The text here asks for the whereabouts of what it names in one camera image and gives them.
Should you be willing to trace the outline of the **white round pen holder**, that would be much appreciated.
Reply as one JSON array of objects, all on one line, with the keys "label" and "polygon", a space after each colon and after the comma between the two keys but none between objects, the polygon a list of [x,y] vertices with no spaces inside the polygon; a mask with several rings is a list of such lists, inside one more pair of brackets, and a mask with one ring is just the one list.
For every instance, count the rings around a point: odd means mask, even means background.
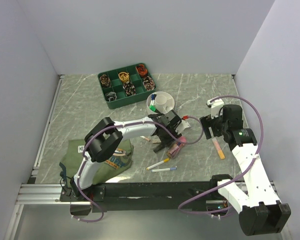
[{"label": "white round pen holder", "polygon": [[164,91],[156,91],[153,94],[156,94],[155,98],[155,112],[149,109],[151,103],[152,94],[150,94],[146,100],[146,111],[149,115],[151,114],[166,114],[175,108],[175,100],[174,98],[167,92]]}]

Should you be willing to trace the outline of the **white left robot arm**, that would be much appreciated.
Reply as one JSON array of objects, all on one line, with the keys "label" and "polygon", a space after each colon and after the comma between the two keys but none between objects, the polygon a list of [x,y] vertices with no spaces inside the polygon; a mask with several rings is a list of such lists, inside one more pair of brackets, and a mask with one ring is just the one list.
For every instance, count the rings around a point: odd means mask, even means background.
[{"label": "white left robot arm", "polygon": [[84,138],[83,160],[70,180],[72,195],[78,201],[89,197],[97,170],[113,156],[122,141],[140,136],[158,136],[160,144],[153,149],[157,153],[182,136],[177,131],[181,123],[182,118],[174,110],[130,121],[103,118]]}]

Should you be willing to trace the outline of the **pink orange highlighter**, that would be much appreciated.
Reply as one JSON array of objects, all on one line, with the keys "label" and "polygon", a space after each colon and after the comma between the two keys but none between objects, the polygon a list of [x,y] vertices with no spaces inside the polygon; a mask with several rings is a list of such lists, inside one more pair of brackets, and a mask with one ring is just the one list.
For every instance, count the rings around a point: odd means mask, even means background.
[{"label": "pink orange highlighter", "polygon": [[224,160],[226,157],[225,157],[225,155],[223,153],[223,150],[221,149],[221,146],[220,146],[218,140],[216,138],[213,138],[212,142],[213,142],[213,145],[214,145],[214,147],[215,147],[215,149],[216,149],[216,151],[218,153],[219,158],[221,160]]}]

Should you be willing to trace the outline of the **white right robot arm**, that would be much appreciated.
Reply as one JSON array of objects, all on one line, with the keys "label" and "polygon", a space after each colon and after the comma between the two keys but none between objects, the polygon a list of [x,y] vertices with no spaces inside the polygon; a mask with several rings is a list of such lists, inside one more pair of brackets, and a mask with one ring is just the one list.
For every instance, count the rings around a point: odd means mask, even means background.
[{"label": "white right robot arm", "polygon": [[224,197],[239,215],[246,236],[280,233],[291,216],[287,203],[282,203],[273,189],[257,153],[258,141],[252,129],[244,127],[243,109],[222,100],[209,100],[211,113],[201,117],[207,139],[223,137],[235,157],[246,191],[241,190],[228,174],[213,175],[209,193],[214,199]]}]

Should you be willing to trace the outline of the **black marker green cap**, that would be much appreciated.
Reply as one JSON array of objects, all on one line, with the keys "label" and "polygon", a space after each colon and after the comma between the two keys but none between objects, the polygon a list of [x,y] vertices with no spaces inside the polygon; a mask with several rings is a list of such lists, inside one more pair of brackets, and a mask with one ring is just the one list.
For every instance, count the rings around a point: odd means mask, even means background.
[{"label": "black marker green cap", "polygon": [[156,108],[155,108],[154,105],[150,105],[150,106],[149,106],[149,109],[150,109],[152,112],[155,112],[155,111],[156,111]]}]

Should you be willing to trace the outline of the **black marker orange cap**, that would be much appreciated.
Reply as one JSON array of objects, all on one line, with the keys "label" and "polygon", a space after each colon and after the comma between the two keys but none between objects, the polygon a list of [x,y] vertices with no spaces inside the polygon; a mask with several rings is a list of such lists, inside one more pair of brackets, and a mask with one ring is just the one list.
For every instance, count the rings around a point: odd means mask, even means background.
[{"label": "black marker orange cap", "polygon": [[158,153],[159,151],[163,150],[166,146],[163,143],[160,143],[159,145],[157,145],[154,149],[153,152],[154,153]]}]

